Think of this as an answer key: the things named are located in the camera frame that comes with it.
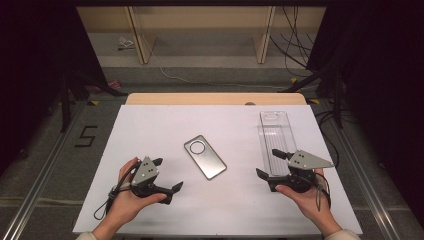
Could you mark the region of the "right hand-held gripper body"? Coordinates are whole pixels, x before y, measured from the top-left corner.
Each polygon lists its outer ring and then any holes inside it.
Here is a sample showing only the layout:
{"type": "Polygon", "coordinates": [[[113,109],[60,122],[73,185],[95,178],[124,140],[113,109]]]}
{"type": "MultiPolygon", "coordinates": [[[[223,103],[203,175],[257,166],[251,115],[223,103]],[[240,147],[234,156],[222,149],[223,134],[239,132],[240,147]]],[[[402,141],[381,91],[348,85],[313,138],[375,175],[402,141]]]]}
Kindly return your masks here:
{"type": "Polygon", "coordinates": [[[276,182],[267,182],[272,192],[276,191],[277,185],[285,185],[297,193],[305,193],[312,186],[318,185],[316,169],[334,166],[332,162],[303,150],[297,150],[292,154],[290,160],[281,159],[287,164],[289,173],[286,176],[275,176],[276,182]]]}

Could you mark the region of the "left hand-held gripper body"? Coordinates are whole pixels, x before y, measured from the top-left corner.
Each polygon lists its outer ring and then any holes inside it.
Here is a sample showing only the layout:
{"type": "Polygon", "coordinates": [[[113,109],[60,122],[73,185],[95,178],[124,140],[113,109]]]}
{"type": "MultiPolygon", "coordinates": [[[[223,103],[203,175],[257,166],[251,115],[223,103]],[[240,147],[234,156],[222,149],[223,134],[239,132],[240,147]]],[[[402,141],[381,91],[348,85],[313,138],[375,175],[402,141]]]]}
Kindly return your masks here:
{"type": "Polygon", "coordinates": [[[157,193],[165,194],[166,198],[161,200],[160,203],[169,205],[173,194],[168,194],[167,188],[159,187],[154,183],[158,175],[158,166],[153,164],[150,157],[145,157],[136,167],[130,188],[140,198],[146,198],[157,193]]]}

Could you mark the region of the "clear plastic container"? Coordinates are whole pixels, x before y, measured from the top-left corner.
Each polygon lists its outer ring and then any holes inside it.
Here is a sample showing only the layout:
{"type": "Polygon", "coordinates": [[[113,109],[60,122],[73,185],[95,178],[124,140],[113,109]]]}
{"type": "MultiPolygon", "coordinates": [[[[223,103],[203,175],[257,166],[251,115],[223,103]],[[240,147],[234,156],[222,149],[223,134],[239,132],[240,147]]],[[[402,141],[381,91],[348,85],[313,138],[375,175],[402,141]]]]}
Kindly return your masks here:
{"type": "Polygon", "coordinates": [[[288,160],[273,155],[277,149],[285,153],[297,150],[291,125],[284,111],[263,111],[259,115],[258,134],[265,171],[272,177],[290,173],[288,160]]]}

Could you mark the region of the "grey phone case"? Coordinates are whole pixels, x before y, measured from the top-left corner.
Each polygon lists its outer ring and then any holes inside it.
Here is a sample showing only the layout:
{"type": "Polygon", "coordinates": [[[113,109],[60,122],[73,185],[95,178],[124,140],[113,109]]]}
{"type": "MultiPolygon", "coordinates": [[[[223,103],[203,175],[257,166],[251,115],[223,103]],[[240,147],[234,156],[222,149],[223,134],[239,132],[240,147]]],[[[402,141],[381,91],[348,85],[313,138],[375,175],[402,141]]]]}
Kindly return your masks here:
{"type": "Polygon", "coordinates": [[[184,149],[207,180],[212,180],[227,170],[227,165],[203,135],[183,144],[184,149]]]}

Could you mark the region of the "person's left hand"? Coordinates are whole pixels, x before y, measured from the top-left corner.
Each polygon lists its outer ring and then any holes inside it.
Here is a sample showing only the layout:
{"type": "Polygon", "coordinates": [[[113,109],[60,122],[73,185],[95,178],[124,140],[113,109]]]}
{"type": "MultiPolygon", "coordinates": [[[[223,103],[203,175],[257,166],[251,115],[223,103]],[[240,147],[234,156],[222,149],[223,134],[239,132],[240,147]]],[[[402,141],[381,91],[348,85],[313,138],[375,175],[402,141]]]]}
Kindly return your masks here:
{"type": "Polygon", "coordinates": [[[126,223],[132,221],[145,207],[165,199],[166,195],[157,193],[146,198],[139,198],[131,190],[120,192],[115,198],[105,218],[118,219],[126,223]]]}

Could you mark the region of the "person's right hand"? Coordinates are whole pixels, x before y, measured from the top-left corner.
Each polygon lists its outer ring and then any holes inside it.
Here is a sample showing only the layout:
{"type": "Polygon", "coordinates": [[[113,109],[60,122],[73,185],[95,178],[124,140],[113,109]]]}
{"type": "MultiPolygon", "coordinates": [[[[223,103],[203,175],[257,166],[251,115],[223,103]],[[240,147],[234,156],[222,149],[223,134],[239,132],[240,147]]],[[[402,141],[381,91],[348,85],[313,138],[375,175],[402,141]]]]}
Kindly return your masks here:
{"type": "Polygon", "coordinates": [[[320,218],[334,218],[326,196],[316,188],[305,193],[297,193],[288,186],[277,185],[276,190],[293,200],[301,213],[313,223],[320,218]]]}

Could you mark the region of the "white board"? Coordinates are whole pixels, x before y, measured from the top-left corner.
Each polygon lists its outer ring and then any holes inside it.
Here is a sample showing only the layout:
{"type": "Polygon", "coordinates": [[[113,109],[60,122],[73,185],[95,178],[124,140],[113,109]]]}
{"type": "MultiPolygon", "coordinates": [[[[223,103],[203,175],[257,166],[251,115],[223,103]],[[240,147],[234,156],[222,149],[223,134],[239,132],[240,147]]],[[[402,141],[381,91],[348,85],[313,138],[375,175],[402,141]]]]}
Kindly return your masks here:
{"type": "Polygon", "coordinates": [[[170,204],[153,204],[122,228],[151,237],[300,237],[319,233],[296,204],[258,178],[263,106],[124,105],[88,191],[75,232],[97,225],[100,206],[133,157],[160,158],[157,185],[181,184],[170,204]],[[202,135],[226,164],[208,180],[184,145],[202,135]]]}

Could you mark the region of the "black metal stand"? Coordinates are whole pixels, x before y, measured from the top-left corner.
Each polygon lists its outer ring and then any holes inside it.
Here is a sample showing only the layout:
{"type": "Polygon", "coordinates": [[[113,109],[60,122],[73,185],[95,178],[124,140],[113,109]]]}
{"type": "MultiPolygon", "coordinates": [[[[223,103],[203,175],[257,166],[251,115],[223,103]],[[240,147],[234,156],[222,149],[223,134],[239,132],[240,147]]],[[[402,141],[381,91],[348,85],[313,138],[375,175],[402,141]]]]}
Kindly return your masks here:
{"type": "Polygon", "coordinates": [[[62,132],[65,132],[71,123],[71,101],[69,95],[72,94],[77,101],[88,101],[89,92],[86,86],[94,86],[112,96],[127,96],[127,93],[120,92],[110,87],[105,80],[96,80],[89,74],[80,70],[68,70],[61,77],[60,99],[62,108],[62,132]]]}
{"type": "Polygon", "coordinates": [[[306,77],[300,82],[290,86],[287,89],[282,90],[282,93],[295,93],[308,84],[314,82],[315,80],[320,80],[316,94],[319,97],[329,97],[333,98],[333,116],[335,118],[336,124],[339,128],[342,128],[341,121],[341,99],[343,93],[342,80],[340,77],[340,70],[338,63],[330,61],[320,70],[316,71],[312,75],[306,77]]]}

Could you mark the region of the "wooden table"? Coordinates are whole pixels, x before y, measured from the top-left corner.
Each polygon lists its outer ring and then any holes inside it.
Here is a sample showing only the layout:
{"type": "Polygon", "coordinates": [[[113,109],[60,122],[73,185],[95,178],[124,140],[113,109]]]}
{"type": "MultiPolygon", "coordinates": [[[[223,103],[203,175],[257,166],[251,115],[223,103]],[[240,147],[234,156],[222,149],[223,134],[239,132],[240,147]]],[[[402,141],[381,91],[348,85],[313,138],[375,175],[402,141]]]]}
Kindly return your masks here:
{"type": "Polygon", "coordinates": [[[132,93],[126,105],[306,105],[300,93],[132,93]]]}

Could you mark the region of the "pink cloth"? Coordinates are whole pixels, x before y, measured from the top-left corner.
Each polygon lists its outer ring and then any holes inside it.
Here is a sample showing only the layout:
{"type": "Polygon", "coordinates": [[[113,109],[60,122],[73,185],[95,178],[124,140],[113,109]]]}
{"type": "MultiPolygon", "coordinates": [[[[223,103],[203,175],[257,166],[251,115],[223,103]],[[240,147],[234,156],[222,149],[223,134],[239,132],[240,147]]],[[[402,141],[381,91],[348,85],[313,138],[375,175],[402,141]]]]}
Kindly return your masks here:
{"type": "MultiPolygon", "coordinates": [[[[108,86],[112,89],[119,89],[121,87],[121,82],[119,80],[111,80],[108,82],[108,86]]],[[[93,93],[103,92],[103,89],[97,86],[92,86],[91,90],[93,93]]]]}

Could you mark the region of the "crumpled white paper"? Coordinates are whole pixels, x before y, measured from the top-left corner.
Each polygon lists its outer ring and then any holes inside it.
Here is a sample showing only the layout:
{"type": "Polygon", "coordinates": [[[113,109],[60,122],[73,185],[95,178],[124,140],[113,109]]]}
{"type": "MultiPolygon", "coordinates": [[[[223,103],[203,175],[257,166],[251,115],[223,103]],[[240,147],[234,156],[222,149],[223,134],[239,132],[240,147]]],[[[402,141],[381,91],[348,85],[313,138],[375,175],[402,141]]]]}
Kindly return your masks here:
{"type": "Polygon", "coordinates": [[[118,39],[118,50],[119,51],[129,50],[129,49],[134,49],[134,48],[135,48],[135,44],[131,40],[128,40],[124,37],[120,37],[118,39]]]}

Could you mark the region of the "light wooden shelf unit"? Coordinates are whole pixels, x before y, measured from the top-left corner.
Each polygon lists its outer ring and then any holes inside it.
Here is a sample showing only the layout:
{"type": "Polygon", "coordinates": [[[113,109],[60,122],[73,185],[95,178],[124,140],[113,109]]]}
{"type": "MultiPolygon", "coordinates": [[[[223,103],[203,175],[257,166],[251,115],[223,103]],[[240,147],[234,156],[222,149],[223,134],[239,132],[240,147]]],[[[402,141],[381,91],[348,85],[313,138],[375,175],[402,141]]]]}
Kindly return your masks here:
{"type": "Polygon", "coordinates": [[[295,29],[299,34],[319,30],[323,7],[79,7],[90,33],[128,32],[139,62],[146,64],[157,37],[163,33],[243,33],[253,38],[256,61],[266,59],[270,35],[295,29]]]}

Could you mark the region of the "aluminium rail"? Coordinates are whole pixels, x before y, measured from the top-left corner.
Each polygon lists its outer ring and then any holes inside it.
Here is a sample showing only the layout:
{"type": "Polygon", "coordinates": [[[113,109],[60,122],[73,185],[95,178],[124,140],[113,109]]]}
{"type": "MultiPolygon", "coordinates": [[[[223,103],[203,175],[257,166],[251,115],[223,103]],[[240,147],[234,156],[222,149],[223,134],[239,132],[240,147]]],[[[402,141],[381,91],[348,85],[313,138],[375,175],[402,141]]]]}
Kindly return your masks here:
{"type": "Polygon", "coordinates": [[[85,103],[71,106],[71,119],[64,130],[57,108],[0,177],[0,240],[19,239],[84,107],[85,103]]]}
{"type": "Polygon", "coordinates": [[[331,105],[328,100],[324,100],[322,107],[333,113],[334,119],[331,125],[337,135],[338,141],[341,143],[343,150],[347,155],[347,162],[349,163],[355,181],[361,190],[373,217],[379,226],[379,229],[384,236],[385,240],[400,240],[399,232],[394,226],[393,220],[389,211],[384,206],[381,198],[378,196],[376,188],[367,176],[364,167],[361,165],[358,155],[355,153],[354,147],[346,135],[345,129],[342,125],[341,114],[336,113],[336,106],[331,105]]]}

